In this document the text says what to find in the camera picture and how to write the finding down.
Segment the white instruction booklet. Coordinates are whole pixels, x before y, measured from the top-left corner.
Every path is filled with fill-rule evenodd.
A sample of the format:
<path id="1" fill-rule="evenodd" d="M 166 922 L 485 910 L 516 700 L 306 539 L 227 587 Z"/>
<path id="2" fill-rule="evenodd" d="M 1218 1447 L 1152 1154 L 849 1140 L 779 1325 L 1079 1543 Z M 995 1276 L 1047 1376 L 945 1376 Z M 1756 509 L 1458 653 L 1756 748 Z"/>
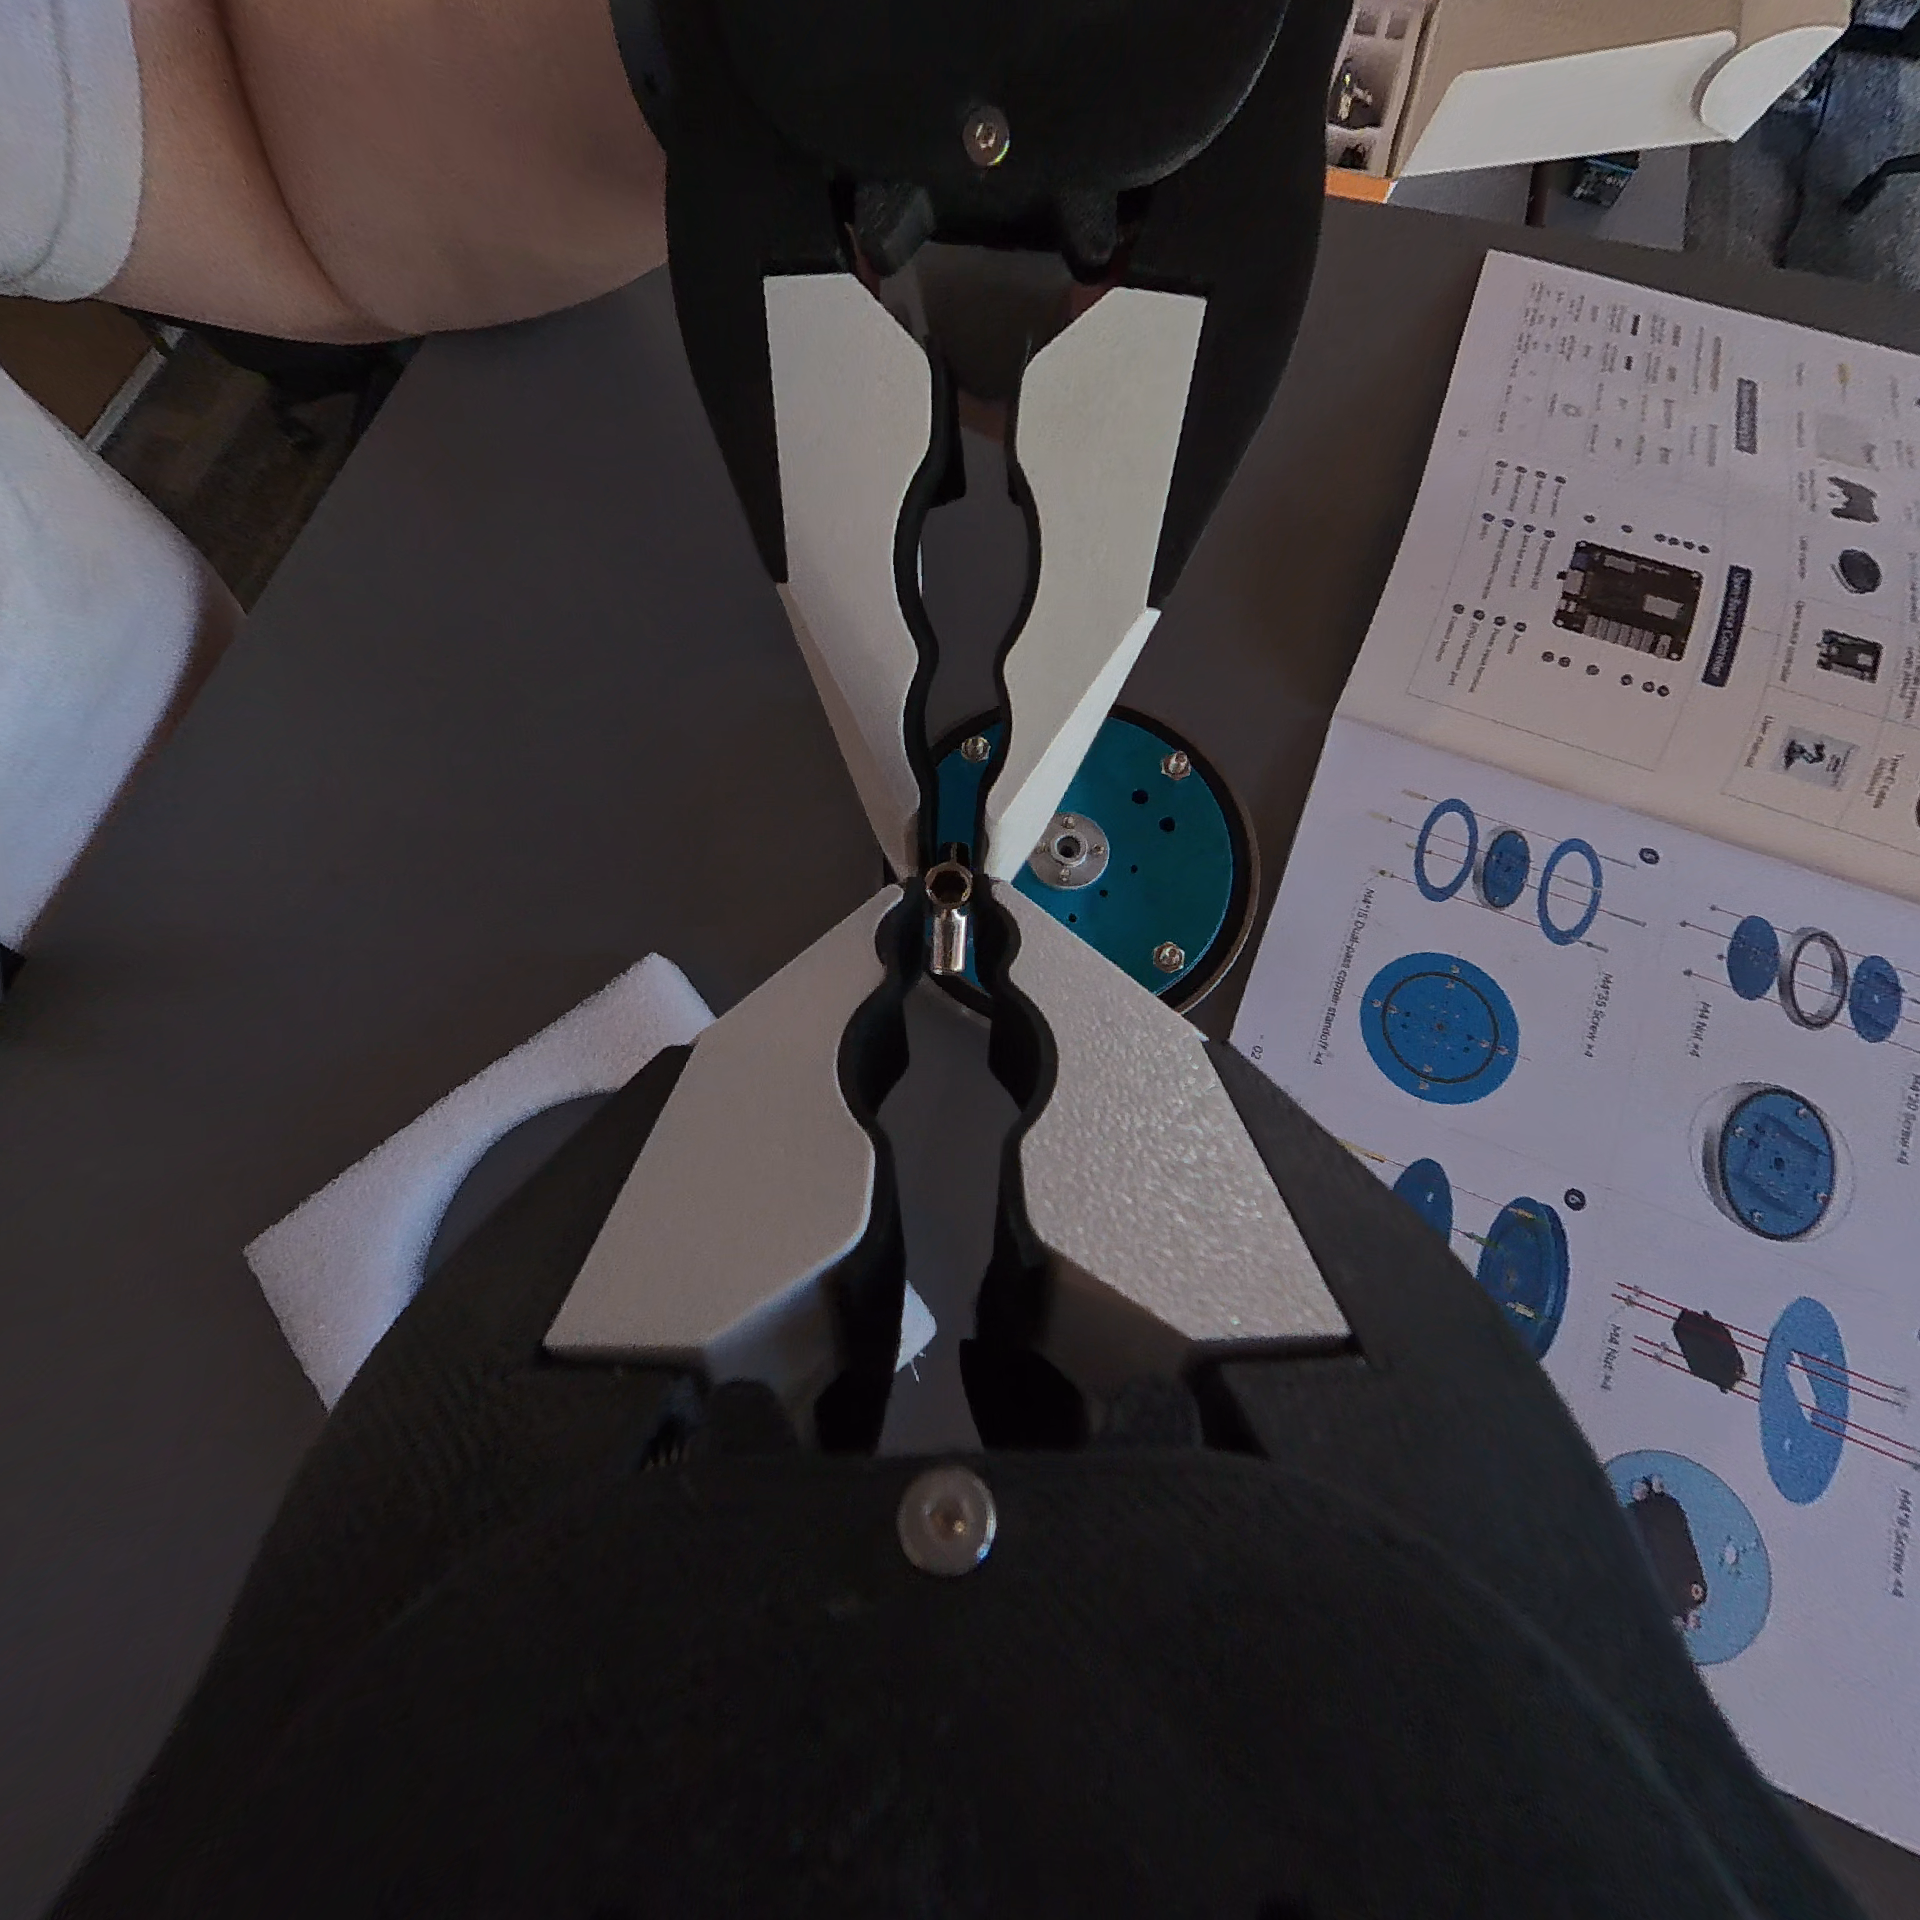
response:
<path id="1" fill-rule="evenodd" d="M 1748 1752 L 1920 1818 L 1920 375 L 1493 253 L 1236 1002 L 1593 1434 Z"/>

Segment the person's left forearm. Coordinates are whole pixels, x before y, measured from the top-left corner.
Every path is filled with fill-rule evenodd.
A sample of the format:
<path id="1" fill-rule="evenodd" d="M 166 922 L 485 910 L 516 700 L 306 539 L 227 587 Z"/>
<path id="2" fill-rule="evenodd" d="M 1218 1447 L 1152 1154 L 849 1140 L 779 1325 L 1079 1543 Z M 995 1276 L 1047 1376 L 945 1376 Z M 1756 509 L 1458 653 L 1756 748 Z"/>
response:
<path id="1" fill-rule="evenodd" d="M 379 341 L 669 266 L 669 157 L 602 0 L 133 0 L 129 36 L 119 311 Z"/>

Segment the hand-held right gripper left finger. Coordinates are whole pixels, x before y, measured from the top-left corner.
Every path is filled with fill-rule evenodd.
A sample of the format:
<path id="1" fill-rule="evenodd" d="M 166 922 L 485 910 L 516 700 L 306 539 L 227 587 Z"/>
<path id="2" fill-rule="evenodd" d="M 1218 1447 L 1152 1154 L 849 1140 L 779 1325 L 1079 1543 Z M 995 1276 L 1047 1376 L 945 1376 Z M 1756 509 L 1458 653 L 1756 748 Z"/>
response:
<path id="1" fill-rule="evenodd" d="M 895 1154 L 910 891 L 881 891 L 715 1016 L 636 1147 L 545 1347 L 766 1382 L 876 1458 L 900 1347 Z"/>

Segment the white foam square with hole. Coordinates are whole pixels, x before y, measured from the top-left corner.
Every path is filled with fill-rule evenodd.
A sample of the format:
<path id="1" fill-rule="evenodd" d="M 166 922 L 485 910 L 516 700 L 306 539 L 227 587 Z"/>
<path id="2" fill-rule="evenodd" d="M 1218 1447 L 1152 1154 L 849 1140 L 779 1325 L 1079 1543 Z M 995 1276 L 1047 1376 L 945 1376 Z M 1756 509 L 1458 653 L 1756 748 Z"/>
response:
<path id="1" fill-rule="evenodd" d="M 705 996 L 652 956 L 257 1230 L 242 1258 L 313 1398 L 336 1402 L 354 1388 L 413 1300 L 442 1206 L 503 1129 L 576 1100 L 626 1092 L 643 1060 L 705 1034 Z"/>

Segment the dark grey desk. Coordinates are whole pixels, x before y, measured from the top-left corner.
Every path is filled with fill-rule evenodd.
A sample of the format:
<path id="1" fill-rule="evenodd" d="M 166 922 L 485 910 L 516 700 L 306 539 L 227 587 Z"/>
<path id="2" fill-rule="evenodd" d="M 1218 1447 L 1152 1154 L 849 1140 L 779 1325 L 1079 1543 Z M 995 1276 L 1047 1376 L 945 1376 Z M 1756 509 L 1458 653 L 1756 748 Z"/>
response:
<path id="1" fill-rule="evenodd" d="M 1122 691 L 1249 805 L 1259 910 L 1481 253 L 1912 349 L 1893 290 L 1331 204 Z M 631 962 L 734 1010 L 876 883 L 669 280 L 423 341 L 8 996 L 8 1913 L 149 1772 L 320 1427 L 242 1247 Z"/>

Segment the blue round base plate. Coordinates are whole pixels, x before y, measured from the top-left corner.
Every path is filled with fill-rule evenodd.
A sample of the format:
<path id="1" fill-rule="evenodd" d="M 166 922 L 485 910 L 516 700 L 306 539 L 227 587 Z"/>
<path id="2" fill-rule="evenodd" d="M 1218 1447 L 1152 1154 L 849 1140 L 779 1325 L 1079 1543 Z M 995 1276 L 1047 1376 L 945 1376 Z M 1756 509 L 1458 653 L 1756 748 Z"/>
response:
<path id="1" fill-rule="evenodd" d="M 1143 708 L 1112 708 L 1014 894 L 1167 1010 L 1212 996 L 1259 901 L 1259 845 L 1218 767 Z"/>

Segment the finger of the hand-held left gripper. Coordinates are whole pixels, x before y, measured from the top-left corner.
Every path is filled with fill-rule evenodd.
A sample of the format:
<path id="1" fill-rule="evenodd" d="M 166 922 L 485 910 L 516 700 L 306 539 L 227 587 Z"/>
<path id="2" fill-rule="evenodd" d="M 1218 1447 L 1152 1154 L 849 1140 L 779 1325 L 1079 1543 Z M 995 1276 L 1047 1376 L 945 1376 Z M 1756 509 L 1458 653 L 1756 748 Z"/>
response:
<path id="1" fill-rule="evenodd" d="M 989 871 L 1047 836 L 1101 708 L 1152 640 L 1152 555 L 1185 454 L 1200 304 L 1112 290 L 1014 390 L 1014 475 L 1042 517 L 1042 587 L 1004 653 L 1004 767 L 989 782 Z"/>
<path id="2" fill-rule="evenodd" d="M 779 442 L 779 609 L 895 871 L 918 871 L 918 675 L 929 667 L 918 532 L 929 509 L 929 349 L 849 270 L 766 270 Z"/>

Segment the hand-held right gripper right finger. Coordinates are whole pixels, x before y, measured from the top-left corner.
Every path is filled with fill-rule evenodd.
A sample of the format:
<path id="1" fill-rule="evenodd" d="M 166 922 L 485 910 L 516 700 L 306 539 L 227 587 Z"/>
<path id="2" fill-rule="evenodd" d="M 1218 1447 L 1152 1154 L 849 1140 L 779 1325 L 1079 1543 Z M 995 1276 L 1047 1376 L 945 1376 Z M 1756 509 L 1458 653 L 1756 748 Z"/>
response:
<path id="1" fill-rule="evenodd" d="M 971 1332 L 1057 1376 L 1350 1347 L 1200 1034 L 995 891 L 995 1076 L 1014 1100 Z"/>

